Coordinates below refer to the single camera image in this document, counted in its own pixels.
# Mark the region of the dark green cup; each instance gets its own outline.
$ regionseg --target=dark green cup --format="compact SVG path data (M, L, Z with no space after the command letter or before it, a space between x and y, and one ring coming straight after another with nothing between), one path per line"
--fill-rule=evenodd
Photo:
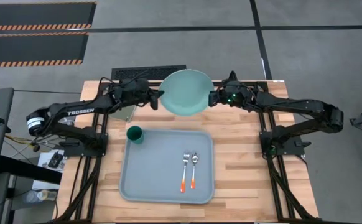
M131 126L127 130L127 138L135 144L141 144L144 141L142 129L139 126Z

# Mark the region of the wooden table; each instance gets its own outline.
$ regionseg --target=wooden table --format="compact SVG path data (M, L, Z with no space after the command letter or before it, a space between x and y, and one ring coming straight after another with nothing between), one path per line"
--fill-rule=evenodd
M269 92L287 97L283 81L268 81ZM98 89L98 81L84 83L81 100L91 100ZM267 128L270 127L266 116ZM289 113L274 113L276 124L294 124ZM77 116L76 126L91 126L92 114ZM215 151L215 195L205 205L176 203L143 203L124 200L118 190L123 159L126 130L138 125L150 129L201 130L211 135ZM201 114L189 117L176 116L161 104L137 108L132 122L110 118L107 132L109 145L102 159L96 195L93 222L253 222L276 221L269 171L261 157L258 133L260 122L257 113L218 105ZM58 210L61 215L68 207L69 196L78 164L78 157L68 159L58 193ZM317 216L310 180L305 164L295 156L284 156L291 191L307 209ZM81 163L75 195L78 192L83 170ZM285 217L287 207L282 190L279 190ZM86 217L89 192L83 204L82 218Z

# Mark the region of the silver fork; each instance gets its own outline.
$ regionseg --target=silver fork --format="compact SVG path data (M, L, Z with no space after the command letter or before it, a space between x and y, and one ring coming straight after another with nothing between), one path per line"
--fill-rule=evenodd
M189 152L185 151L183 154L183 176L182 176L182 182L181 182L181 188L180 188L181 193L185 192L185 171L187 169L188 161L189 161Z

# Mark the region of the gray floor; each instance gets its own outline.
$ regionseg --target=gray floor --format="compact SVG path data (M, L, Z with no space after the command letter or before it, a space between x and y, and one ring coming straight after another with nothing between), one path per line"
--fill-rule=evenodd
M262 26L362 25L362 0L256 1ZM248 0L98 0L93 21L95 28L251 25ZM348 118L362 112L362 30L263 34L272 76L286 81L290 97L316 98L345 112L343 132L304 137L313 142L306 150L307 162L320 216L362 223L362 131L348 124ZM230 70L243 79L264 78L254 31L91 34L82 65L0 68L0 87L80 91L84 80L108 77L111 68L174 64L186 64L213 79L226 77ZM78 98L16 93L9 125L14 134L28 137L24 119L31 111ZM3 154L14 151L5 146ZM52 209L48 204L20 210L16 223L47 221Z

